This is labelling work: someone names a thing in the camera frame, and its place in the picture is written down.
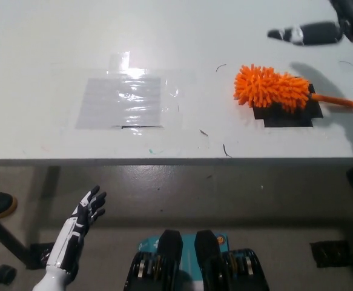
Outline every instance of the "transparent plastic sheet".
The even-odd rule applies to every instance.
[[[97,148],[96,154],[80,154],[149,158],[207,149],[206,135],[183,127],[182,101],[196,81],[194,72],[131,68],[128,57],[113,55],[108,69],[54,69],[53,114],[70,154]]]
[[[136,68],[106,71],[103,78],[91,77],[76,128],[162,127],[161,115],[171,110],[172,103],[164,92],[168,90],[166,84],[167,80],[162,80],[159,74]],[[177,93],[168,96],[176,98]]]

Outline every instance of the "white robotic arm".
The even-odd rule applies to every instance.
[[[90,226],[105,213],[106,193],[96,195],[99,186],[90,190],[66,220],[48,257],[46,274],[33,291],[64,291],[74,281],[84,238]]]
[[[295,45],[337,44],[343,35],[353,42],[353,0],[329,0],[338,21],[322,21],[285,29],[272,29],[269,38]]]

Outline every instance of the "concrete floor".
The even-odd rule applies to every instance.
[[[66,217],[95,184],[108,192],[104,217],[85,240],[68,290],[123,290],[137,243],[165,228],[226,232],[231,249],[258,254],[272,291],[350,290],[352,268],[317,269],[309,243],[348,239],[353,191],[344,166],[0,167],[0,191],[16,195],[2,223],[23,243],[54,241]],[[0,264],[18,268],[10,287],[31,290],[29,271],[0,245]]]

